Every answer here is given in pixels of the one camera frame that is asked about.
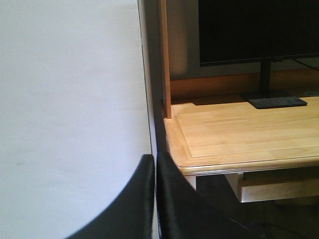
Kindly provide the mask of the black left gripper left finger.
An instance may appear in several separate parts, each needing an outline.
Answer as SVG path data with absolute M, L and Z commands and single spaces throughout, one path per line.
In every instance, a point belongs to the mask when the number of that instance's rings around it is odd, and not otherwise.
M 155 162 L 144 154 L 116 199 L 70 239 L 150 239 L 152 237 Z

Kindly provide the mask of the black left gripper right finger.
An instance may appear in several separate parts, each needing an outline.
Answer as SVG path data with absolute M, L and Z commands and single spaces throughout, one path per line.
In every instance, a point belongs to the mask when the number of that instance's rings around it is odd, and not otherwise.
M 167 152 L 157 155 L 156 199 L 162 239 L 265 239 L 256 221 L 243 225 L 211 206 Z

